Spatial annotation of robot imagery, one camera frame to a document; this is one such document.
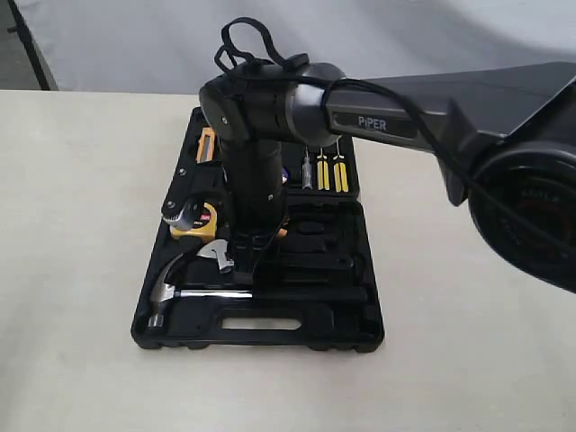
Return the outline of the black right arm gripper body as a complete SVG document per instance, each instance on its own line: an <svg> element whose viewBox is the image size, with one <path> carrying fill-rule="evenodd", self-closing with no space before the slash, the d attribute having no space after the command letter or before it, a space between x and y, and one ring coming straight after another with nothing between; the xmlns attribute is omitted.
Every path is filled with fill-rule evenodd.
<svg viewBox="0 0 576 432"><path fill-rule="evenodd" d="M223 203L229 220L233 280L250 286L286 217L281 143L221 139L219 154L226 176Z"/></svg>

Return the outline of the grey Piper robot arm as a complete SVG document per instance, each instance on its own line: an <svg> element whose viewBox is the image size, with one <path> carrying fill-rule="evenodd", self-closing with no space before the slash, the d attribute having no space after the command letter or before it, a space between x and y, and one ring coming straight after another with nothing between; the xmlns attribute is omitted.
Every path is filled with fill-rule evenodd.
<svg viewBox="0 0 576 432"><path fill-rule="evenodd" d="M575 289L575 66L347 78L329 63L241 64L204 84L203 115L241 221L276 226L267 141L325 148L350 136L433 155L453 205L520 271Z"/></svg>

